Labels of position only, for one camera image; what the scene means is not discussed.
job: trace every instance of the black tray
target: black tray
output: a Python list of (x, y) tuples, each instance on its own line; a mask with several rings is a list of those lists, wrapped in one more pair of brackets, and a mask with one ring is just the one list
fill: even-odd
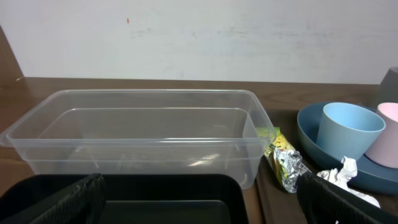
[[(0, 198), (0, 220), (86, 175), (37, 175)], [(103, 175), (107, 202), (100, 223), (248, 223), (239, 184), (225, 175)]]

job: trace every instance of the light blue cup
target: light blue cup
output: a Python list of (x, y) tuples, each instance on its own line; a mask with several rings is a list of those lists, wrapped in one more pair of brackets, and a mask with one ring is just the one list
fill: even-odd
[(317, 145), (341, 160), (358, 160), (386, 127), (376, 113), (349, 103), (329, 103), (323, 107)]

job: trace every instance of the plastic storage box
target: plastic storage box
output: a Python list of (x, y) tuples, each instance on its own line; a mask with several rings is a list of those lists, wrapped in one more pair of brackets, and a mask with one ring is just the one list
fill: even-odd
[(275, 131), (250, 91), (64, 90), (0, 138), (36, 174), (226, 174), (245, 189)]

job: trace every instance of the brown table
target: brown table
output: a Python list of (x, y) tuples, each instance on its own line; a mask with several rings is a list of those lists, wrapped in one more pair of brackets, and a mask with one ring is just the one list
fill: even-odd
[[(254, 92), (269, 113), (275, 126), (281, 126), (295, 147), (295, 115), (303, 106), (317, 101), (340, 100), (364, 103), (376, 91), (375, 85), (334, 85), (308, 83), (261, 82), (206, 82), (172, 80), (101, 80), (66, 78), (24, 78), (0, 82), (0, 132), (3, 132), (23, 114), (46, 97), (66, 89), (110, 88), (178, 88), (178, 89), (240, 89)], [(250, 224), (297, 223), (304, 217), (294, 194), (283, 193), (265, 161), (261, 162), (257, 183), (244, 190)], [(18, 181), (30, 177), (33, 172), (20, 159), (13, 148), (0, 149), (0, 195)], [(391, 204), (395, 211), (397, 204)]]

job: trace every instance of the yellow wrapper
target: yellow wrapper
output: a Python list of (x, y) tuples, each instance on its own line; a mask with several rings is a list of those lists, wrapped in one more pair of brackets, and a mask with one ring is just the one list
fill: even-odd
[[(279, 183), (288, 192), (295, 192), (295, 181), (297, 177), (307, 168), (302, 164), (300, 153), (286, 140), (279, 128), (275, 128), (276, 139), (272, 144), (268, 144), (264, 152), (268, 163), (272, 167)], [(267, 136), (266, 128), (258, 128), (259, 137)]]

